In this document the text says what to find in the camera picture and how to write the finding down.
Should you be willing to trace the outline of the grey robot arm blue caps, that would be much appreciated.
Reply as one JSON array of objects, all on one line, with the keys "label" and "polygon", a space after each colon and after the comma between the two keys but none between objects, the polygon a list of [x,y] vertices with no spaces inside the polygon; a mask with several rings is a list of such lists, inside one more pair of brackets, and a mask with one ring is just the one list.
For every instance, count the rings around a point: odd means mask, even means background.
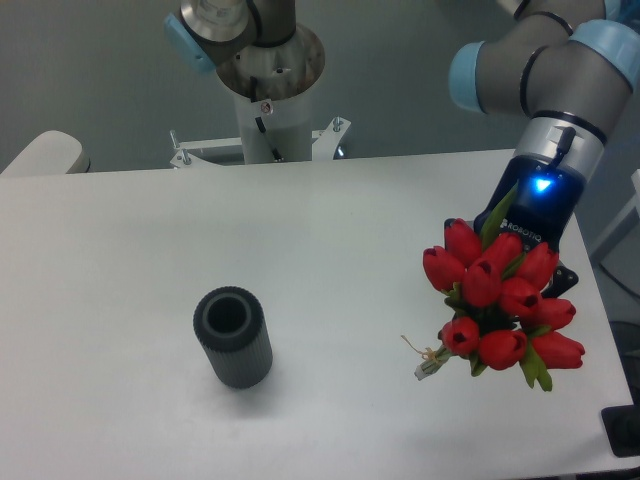
[{"label": "grey robot arm blue caps", "polygon": [[[484,244],[512,232],[525,248],[557,249],[639,82],[639,36],[616,1],[523,1],[515,28],[455,55],[459,107],[521,113],[529,122],[474,230]],[[185,1],[164,31],[194,70],[234,95],[247,163],[331,160],[348,129],[310,126],[308,93],[325,66],[318,37],[291,1]]]}]

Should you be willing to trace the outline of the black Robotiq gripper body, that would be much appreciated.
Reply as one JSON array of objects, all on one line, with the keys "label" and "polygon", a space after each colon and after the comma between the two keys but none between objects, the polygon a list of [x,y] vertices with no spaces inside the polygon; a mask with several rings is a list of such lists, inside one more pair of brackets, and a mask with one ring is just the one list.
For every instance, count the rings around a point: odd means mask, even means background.
[{"label": "black Robotiq gripper body", "polygon": [[499,230],[518,234],[531,248],[545,242],[557,252],[566,225],[584,191],[582,175],[571,169],[552,168],[531,156],[512,158],[487,207],[474,219],[475,231],[481,230],[491,212],[513,187],[517,188],[516,196],[501,220]]}]

